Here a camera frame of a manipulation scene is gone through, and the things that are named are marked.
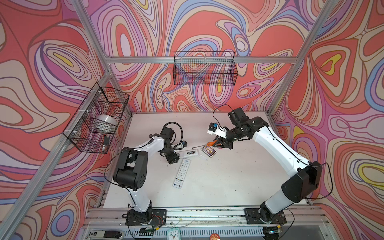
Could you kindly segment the white remote control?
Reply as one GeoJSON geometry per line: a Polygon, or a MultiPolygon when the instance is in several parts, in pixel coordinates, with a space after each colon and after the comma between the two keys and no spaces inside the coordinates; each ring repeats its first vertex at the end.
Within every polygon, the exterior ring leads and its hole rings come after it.
{"type": "Polygon", "coordinates": [[[196,149],[179,151],[179,152],[177,152],[177,154],[179,155],[179,157],[181,159],[190,159],[190,158],[194,158],[194,157],[199,157],[200,156],[199,151],[196,150],[196,149]]]}

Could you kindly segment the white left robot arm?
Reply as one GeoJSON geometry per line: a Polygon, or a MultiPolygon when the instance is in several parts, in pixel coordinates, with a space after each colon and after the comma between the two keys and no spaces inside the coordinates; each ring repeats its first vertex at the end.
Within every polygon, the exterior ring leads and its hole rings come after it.
{"type": "Polygon", "coordinates": [[[150,157],[158,153],[170,165],[180,159],[173,147],[174,135],[174,130],[164,127],[159,134],[151,135],[145,143],[134,148],[125,147],[119,154],[113,181],[120,188],[128,190],[133,200],[133,210],[137,213],[148,213],[152,207],[151,200],[140,192],[147,178],[150,157]]]}

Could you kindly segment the orange handled screwdriver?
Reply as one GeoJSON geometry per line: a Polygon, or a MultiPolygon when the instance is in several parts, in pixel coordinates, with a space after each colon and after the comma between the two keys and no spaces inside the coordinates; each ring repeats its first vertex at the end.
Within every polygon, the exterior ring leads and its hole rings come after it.
{"type": "Polygon", "coordinates": [[[197,149],[197,148],[202,148],[202,147],[212,147],[212,148],[219,148],[219,149],[222,149],[223,148],[223,145],[218,143],[218,140],[214,140],[212,142],[208,142],[204,145],[200,145],[200,146],[195,146],[195,147],[192,147],[192,149],[197,149]]]}

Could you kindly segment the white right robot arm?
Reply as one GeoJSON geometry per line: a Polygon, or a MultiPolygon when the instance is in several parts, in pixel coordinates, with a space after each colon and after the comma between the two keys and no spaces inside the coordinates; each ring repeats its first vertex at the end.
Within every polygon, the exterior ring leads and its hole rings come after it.
{"type": "Polygon", "coordinates": [[[261,117],[251,119],[241,108],[232,110],[228,116],[235,127],[226,130],[222,137],[227,148],[232,147],[235,141],[253,140],[267,150],[289,176],[281,188],[260,205],[264,221],[299,203],[319,187],[323,171],[319,162],[310,162],[295,152],[261,117]]]}

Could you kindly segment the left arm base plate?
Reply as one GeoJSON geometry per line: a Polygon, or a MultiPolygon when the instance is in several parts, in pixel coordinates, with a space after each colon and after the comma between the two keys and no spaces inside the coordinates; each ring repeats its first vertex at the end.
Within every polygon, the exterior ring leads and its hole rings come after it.
{"type": "Polygon", "coordinates": [[[135,210],[129,210],[126,213],[126,226],[162,226],[166,224],[167,210],[154,209],[150,213],[139,213],[135,210]]]}

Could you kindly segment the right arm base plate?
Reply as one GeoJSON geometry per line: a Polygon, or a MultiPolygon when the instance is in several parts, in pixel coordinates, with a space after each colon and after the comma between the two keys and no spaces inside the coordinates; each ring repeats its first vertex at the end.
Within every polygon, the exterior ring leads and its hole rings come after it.
{"type": "Polygon", "coordinates": [[[283,210],[277,214],[270,213],[267,208],[245,208],[244,218],[247,224],[284,225],[287,223],[283,210]]]}

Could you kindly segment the white remote with coloured buttons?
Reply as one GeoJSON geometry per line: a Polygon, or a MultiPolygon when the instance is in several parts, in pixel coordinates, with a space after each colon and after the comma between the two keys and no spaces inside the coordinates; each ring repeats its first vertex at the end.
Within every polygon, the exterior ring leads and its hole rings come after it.
{"type": "Polygon", "coordinates": [[[179,171],[175,177],[173,187],[177,189],[181,189],[183,186],[183,183],[185,181],[188,169],[191,165],[191,160],[189,159],[183,159],[179,168],[179,171]]]}

